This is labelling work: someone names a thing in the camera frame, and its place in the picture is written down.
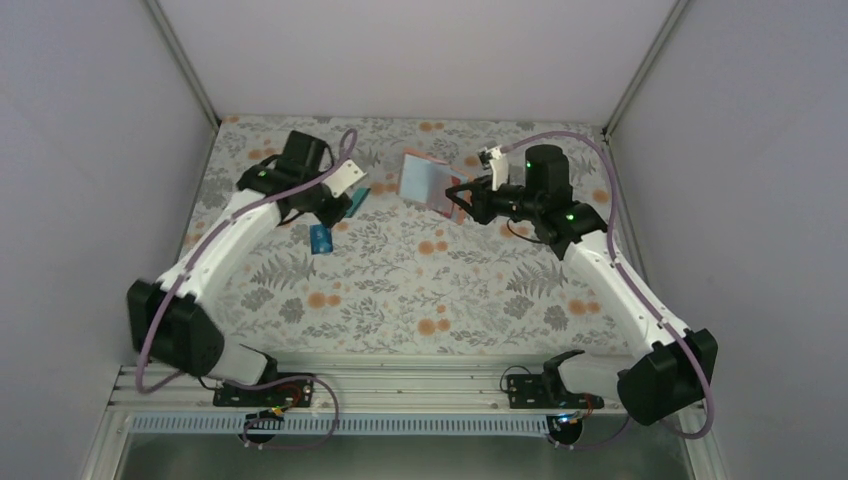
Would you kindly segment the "pink leather card holder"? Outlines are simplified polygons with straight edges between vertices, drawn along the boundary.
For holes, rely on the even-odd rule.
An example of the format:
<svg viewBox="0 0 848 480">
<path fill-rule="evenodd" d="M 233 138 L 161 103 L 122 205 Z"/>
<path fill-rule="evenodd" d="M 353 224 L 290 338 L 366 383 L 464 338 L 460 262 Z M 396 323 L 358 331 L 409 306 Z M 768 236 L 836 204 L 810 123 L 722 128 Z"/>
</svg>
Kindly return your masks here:
<svg viewBox="0 0 848 480">
<path fill-rule="evenodd" d="M 461 225 L 467 214 L 447 198 L 445 191 L 472 180 L 473 177 L 423 152 L 406 148 L 400 171 L 397 194 Z"/>
</svg>

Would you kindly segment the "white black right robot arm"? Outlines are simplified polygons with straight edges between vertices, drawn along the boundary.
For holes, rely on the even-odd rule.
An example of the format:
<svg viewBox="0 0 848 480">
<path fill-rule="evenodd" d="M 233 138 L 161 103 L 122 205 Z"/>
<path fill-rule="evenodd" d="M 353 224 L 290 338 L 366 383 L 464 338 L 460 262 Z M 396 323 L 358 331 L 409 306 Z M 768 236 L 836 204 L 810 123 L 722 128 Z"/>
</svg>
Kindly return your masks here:
<svg viewBox="0 0 848 480">
<path fill-rule="evenodd" d="M 446 197 L 481 225 L 498 217 L 531 223 L 538 242 L 600 298 L 628 347 L 617 357 L 572 350 L 553 358 L 544 368 L 544 399 L 555 407 L 567 406 L 579 394 L 615 400 L 645 426 L 700 402 L 706 419 L 695 435 L 704 436 L 715 419 L 715 337 L 706 329 L 690 329 L 673 314 L 616 247 L 613 222 L 574 199 L 570 162 L 560 147 L 527 149 L 522 185 L 510 183 L 501 148 L 484 150 L 480 157 L 487 175 L 451 186 Z"/>
</svg>

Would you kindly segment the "blue credit card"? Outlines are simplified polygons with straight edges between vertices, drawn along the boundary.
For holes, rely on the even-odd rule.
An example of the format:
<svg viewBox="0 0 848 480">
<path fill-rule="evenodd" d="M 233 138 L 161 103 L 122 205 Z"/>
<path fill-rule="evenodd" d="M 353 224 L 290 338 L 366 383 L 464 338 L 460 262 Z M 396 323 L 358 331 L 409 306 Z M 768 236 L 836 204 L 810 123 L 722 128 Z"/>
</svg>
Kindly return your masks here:
<svg viewBox="0 0 848 480">
<path fill-rule="evenodd" d="M 332 232 L 322 224 L 309 226 L 309 241 L 313 255 L 330 254 L 334 251 Z"/>
</svg>

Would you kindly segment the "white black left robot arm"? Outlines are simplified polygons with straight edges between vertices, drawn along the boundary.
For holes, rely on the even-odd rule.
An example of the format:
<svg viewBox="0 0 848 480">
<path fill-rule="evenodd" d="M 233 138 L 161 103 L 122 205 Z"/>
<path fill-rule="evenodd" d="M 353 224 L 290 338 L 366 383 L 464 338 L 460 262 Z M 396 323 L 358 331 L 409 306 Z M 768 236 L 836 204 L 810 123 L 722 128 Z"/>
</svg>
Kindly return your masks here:
<svg viewBox="0 0 848 480">
<path fill-rule="evenodd" d="M 337 150 L 293 131 L 283 150 L 246 170 L 221 215 L 200 240 L 155 281 L 127 292 L 138 351 L 135 389 L 151 394 L 179 376 L 207 377 L 238 387 L 255 405 L 277 394 L 276 360 L 226 337 L 216 298 L 244 258 L 287 219 L 311 214 L 324 227 L 352 206 L 347 192 L 366 174 L 352 159 L 358 133 L 348 129 Z"/>
</svg>

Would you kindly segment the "teal credit card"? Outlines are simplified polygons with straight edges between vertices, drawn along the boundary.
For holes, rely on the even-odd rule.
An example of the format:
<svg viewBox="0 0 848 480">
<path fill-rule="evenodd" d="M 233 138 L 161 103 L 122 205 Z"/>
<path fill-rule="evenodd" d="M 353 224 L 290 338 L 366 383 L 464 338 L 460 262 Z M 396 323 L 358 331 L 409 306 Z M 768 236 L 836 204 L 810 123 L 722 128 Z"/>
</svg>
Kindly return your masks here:
<svg viewBox="0 0 848 480">
<path fill-rule="evenodd" d="M 346 218 L 352 218 L 358 212 L 358 210 L 362 207 L 363 203 L 365 202 L 365 200 L 369 196 L 370 191 L 371 191 L 370 188 L 362 187 L 362 188 L 358 188 L 354 192 L 354 194 L 351 198 L 352 204 L 351 204 L 350 208 L 347 210 L 346 215 L 345 215 Z"/>
</svg>

